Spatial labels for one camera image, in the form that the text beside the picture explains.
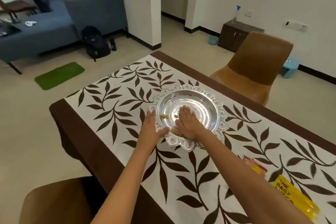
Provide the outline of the person's right hand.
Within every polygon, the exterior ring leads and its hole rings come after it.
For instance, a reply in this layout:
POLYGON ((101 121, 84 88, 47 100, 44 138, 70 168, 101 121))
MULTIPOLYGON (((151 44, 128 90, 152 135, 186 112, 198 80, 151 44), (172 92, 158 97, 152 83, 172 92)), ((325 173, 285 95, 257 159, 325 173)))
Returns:
POLYGON ((192 141, 202 143, 205 138, 212 134, 211 131, 207 130, 198 119, 190 122, 181 122, 179 119, 176 119, 175 124, 180 133, 192 141))

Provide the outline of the ornate silver plate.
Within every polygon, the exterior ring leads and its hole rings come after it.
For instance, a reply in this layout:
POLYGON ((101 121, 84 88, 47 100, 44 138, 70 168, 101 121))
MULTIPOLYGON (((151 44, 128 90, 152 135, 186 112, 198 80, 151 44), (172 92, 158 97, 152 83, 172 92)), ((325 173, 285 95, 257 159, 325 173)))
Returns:
POLYGON ((228 115, 224 111, 223 103, 215 98, 213 92, 206 91, 201 86, 173 85, 154 96, 153 103, 148 107, 149 111, 156 111, 157 131, 164 127, 170 128, 170 132, 165 136, 169 147, 180 146, 187 152, 193 151, 196 147, 204 149, 201 143, 193 142, 183 135, 177 136, 171 133, 171 129, 176 127, 176 119, 173 115, 179 115, 179 109, 184 105, 195 113, 206 129, 210 130, 221 142, 223 141, 223 132, 229 129, 225 121, 228 115), (169 119, 161 119, 161 114, 169 115, 169 119))

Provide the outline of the person's right forearm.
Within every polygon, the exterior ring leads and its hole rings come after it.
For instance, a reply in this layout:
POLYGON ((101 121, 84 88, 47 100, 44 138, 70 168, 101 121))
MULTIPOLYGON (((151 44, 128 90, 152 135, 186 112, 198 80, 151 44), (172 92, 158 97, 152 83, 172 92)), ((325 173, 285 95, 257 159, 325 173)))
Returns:
POLYGON ((203 144, 252 224, 314 224, 211 131, 203 128, 193 132, 189 138, 203 144))

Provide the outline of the person's left forearm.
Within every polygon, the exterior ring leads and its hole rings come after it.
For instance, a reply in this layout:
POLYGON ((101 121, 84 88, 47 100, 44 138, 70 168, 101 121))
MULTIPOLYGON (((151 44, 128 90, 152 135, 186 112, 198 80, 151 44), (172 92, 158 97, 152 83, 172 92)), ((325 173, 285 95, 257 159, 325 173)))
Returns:
POLYGON ((142 176, 160 137, 141 136, 127 165, 91 224, 131 224, 142 176))

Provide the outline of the brown leather chair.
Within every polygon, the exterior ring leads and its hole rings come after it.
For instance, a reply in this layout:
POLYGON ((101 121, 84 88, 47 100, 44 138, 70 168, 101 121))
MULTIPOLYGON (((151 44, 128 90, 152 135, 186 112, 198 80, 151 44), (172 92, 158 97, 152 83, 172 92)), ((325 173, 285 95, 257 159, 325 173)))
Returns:
POLYGON ((222 69, 210 78, 265 106, 293 43, 261 32, 251 32, 222 69))
POLYGON ((106 198, 93 176, 47 184, 25 197, 19 224, 90 224, 106 198))

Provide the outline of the pink orange packet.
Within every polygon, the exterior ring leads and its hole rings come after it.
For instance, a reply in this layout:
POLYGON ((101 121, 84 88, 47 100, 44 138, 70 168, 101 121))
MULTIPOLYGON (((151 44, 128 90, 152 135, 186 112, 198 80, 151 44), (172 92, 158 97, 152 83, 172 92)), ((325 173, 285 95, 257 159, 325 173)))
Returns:
POLYGON ((261 177, 265 178, 265 175, 267 173, 267 169, 265 167, 256 162, 253 158, 249 158, 246 155, 243 155, 243 161, 261 177))

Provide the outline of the dark brown low cabinet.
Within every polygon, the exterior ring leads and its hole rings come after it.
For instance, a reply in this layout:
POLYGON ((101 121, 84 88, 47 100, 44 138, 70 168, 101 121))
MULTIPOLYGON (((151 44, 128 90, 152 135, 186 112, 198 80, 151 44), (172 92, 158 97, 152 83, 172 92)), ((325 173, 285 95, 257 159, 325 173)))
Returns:
POLYGON ((264 33, 264 29, 242 22, 230 20, 223 24, 217 45, 231 52, 237 52, 249 33, 256 31, 264 33))

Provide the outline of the clear spray bottle blue nozzle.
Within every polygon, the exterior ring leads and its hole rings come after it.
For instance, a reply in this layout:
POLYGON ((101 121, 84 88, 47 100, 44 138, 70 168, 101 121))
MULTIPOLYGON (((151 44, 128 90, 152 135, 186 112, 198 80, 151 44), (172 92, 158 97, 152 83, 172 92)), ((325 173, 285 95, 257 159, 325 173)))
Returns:
POLYGON ((235 24, 235 23, 237 22, 237 18, 238 18, 240 9, 241 9, 241 6, 237 5, 237 8, 236 8, 234 17, 233 17, 233 19, 232 19, 232 24, 235 24))

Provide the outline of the black backpack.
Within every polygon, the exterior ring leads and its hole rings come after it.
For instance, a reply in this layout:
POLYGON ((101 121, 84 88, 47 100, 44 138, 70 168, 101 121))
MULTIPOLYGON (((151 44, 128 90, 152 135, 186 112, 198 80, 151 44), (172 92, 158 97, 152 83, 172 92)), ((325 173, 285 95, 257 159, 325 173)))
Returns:
POLYGON ((81 39, 86 52, 95 62, 99 58, 108 56, 111 50, 101 32, 94 26, 86 26, 81 31, 81 39))

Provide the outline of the light blue plastic stool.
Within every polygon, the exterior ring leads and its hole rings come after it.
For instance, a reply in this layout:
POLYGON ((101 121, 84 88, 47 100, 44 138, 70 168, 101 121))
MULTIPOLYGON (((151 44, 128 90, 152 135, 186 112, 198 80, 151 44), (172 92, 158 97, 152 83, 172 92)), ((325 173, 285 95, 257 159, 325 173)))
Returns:
POLYGON ((297 59, 287 59, 283 64, 280 75, 283 78, 290 78, 299 68, 301 62, 297 59))

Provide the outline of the green grass mat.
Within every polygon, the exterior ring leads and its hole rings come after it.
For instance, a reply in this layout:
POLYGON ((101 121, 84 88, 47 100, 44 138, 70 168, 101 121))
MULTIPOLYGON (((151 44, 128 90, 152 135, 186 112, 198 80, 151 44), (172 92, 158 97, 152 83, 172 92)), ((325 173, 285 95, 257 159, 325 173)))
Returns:
POLYGON ((34 78, 43 90, 50 90, 80 75, 85 69, 76 62, 70 62, 34 78))

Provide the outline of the yellow snack packet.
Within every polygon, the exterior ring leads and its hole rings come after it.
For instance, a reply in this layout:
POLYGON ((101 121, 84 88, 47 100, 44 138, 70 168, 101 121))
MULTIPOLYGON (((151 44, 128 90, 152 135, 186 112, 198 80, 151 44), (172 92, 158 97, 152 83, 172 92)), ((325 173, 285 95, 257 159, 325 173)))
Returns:
POLYGON ((272 183, 280 193, 292 202, 311 221, 316 221, 320 213, 319 207, 302 192, 300 192, 283 175, 279 175, 272 183))

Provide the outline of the blue fabric sofa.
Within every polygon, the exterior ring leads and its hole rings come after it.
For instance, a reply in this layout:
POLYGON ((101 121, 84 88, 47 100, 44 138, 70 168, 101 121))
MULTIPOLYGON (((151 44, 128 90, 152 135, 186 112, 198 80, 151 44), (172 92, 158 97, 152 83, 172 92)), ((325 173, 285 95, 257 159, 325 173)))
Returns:
POLYGON ((42 53, 81 41, 86 26, 96 27, 102 35, 124 31, 128 22, 124 0, 49 0, 52 12, 30 15, 13 26, 22 31, 0 38, 0 60, 21 72, 14 61, 35 57, 42 53), (36 21, 32 27, 26 21, 36 21))

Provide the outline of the brown wooden folding chair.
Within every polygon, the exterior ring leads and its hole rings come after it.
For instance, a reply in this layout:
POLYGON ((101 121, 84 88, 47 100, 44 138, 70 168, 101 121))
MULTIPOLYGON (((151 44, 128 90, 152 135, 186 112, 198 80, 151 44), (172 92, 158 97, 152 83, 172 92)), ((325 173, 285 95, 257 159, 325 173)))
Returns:
POLYGON ((37 7, 23 0, 16 0, 7 3, 0 0, 0 8, 10 16, 10 20, 7 22, 12 24, 20 23, 20 20, 16 15, 17 13, 28 11, 32 15, 37 14, 37 7))

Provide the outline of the white wall switch panel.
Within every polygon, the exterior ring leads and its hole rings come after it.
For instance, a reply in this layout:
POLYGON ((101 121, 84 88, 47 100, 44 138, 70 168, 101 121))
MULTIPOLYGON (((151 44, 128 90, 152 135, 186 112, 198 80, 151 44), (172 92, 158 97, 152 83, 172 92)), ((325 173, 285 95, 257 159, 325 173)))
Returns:
POLYGON ((309 25, 296 22, 296 21, 285 21, 283 27, 290 28, 299 32, 306 32, 309 29, 309 25))

